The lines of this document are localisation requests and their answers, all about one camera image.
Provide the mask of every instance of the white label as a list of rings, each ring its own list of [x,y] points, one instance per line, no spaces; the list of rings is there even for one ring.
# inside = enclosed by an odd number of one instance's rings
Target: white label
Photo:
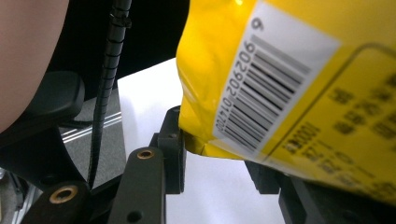
[[[212,144],[255,158],[340,43],[262,1],[220,98]]]

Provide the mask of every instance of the yellow bag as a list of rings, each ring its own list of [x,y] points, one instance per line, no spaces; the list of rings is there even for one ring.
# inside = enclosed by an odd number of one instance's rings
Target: yellow bag
[[[187,150],[396,205],[396,1],[191,0]]]

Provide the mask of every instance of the white surface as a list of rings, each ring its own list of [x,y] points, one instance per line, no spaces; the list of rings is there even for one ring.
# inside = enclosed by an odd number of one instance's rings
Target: white surface
[[[176,61],[170,60],[119,80],[126,154],[146,147],[166,111],[181,103]],[[284,223],[277,195],[260,195],[242,161],[188,153],[186,186],[166,197],[170,224]]]
[[[119,79],[125,152],[147,147],[163,124],[166,111],[181,104],[183,91],[176,60]]]

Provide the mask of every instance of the black cable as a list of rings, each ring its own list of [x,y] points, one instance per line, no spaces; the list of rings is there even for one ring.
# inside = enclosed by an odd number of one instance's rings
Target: black cable
[[[105,115],[119,65],[125,29],[131,27],[131,21],[128,18],[131,2],[132,0],[114,0],[113,8],[110,12],[110,23],[107,31],[105,58],[101,75],[102,78],[100,80],[96,105],[93,112],[92,145],[88,173],[88,184],[91,189],[95,181],[99,163]]]

